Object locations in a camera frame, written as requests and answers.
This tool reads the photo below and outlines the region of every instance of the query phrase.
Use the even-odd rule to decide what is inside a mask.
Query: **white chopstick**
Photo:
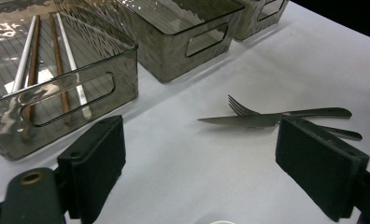
[[[77,65],[75,64],[74,56],[72,55],[72,50],[71,50],[71,47],[69,46],[68,38],[66,37],[66,32],[65,32],[63,22],[62,22],[61,17],[60,17],[60,13],[56,13],[56,15],[57,15],[57,19],[58,19],[59,24],[60,24],[61,33],[63,35],[63,41],[64,41],[64,44],[65,44],[65,50],[66,50],[66,54],[68,56],[69,65],[70,65],[72,70],[76,70]],[[82,85],[77,86],[77,93],[78,93],[80,104],[81,105],[87,104],[86,95],[85,95],[85,92],[83,90]],[[90,110],[90,108],[88,106],[83,107],[82,112],[83,112],[83,117],[85,117],[85,119],[91,119],[92,118],[92,111]]]
[[[35,26],[36,26],[36,16],[33,17],[30,29],[28,30],[27,39],[25,40],[24,49],[22,50],[22,55],[20,58],[19,68],[17,69],[16,77],[14,79],[13,88],[11,92],[18,91],[19,89],[21,89],[22,80],[24,78],[24,70],[28,59],[28,52],[30,51]]]

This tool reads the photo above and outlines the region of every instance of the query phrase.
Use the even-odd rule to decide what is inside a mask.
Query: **knife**
[[[351,112],[342,107],[326,107],[316,108],[307,110],[295,110],[284,113],[274,114],[255,114],[245,116],[232,116],[232,117],[220,117],[220,118],[209,118],[209,119],[198,119],[206,123],[232,125],[236,127],[272,127],[275,126],[283,115],[296,116],[296,117],[336,117],[348,119],[351,117]]]
[[[282,116],[283,114],[261,114],[261,115],[217,117],[198,120],[211,124],[221,124],[246,128],[262,128],[275,126],[277,123],[280,122]]]
[[[278,124],[283,116],[283,113],[276,114],[259,114],[259,115],[245,115],[245,116],[231,116],[231,117],[218,117],[208,119],[198,119],[211,124],[221,124],[226,126],[245,127],[245,128],[263,128],[263,127],[274,127]],[[359,133],[355,133],[347,130],[333,129],[329,127],[322,127],[339,137],[345,137],[352,140],[362,140],[363,137]]]

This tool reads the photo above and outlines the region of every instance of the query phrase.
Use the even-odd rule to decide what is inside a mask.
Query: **fork handle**
[[[294,110],[294,111],[284,112],[283,114],[291,115],[291,116],[295,116],[299,118],[323,116],[323,117],[337,117],[337,118],[348,119],[351,117],[351,112],[341,107],[326,107],[326,108],[317,108],[317,109],[308,109],[308,110]]]
[[[361,141],[363,140],[363,136],[360,135],[359,133],[353,132],[353,131],[348,131],[348,130],[343,130],[343,129],[336,129],[336,128],[331,128],[331,127],[325,127],[325,126],[320,126],[322,129],[327,131],[328,133],[331,133],[335,136],[342,137],[342,138],[347,138],[350,140],[358,140]]]

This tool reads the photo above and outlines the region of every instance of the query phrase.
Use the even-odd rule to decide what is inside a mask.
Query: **metal fork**
[[[245,106],[241,105],[231,95],[228,95],[228,98],[229,98],[229,106],[234,110],[234,112],[238,116],[259,115],[260,114],[256,111],[250,110],[250,109],[246,108]],[[350,140],[358,140],[358,141],[363,139],[363,137],[359,133],[355,133],[353,131],[348,131],[348,130],[343,130],[343,129],[336,129],[336,128],[320,126],[320,125],[318,125],[318,126],[321,127],[322,129],[324,129],[325,131],[327,131],[329,133],[332,133],[332,134],[334,134],[338,137],[343,137],[343,138],[347,138],[347,139],[350,139]]]

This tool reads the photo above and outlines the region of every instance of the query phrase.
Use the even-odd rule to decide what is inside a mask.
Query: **white table surface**
[[[127,163],[96,223],[333,223],[276,164],[278,127],[197,119],[234,115],[228,94],[262,113],[342,106],[351,119],[313,121],[361,133],[345,141],[370,156],[370,37],[290,2],[277,25],[171,83],[138,68],[139,97],[107,115],[123,114]],[[0,157],[0,202],[12,177],[55,168],[90,127],[22,161]]]

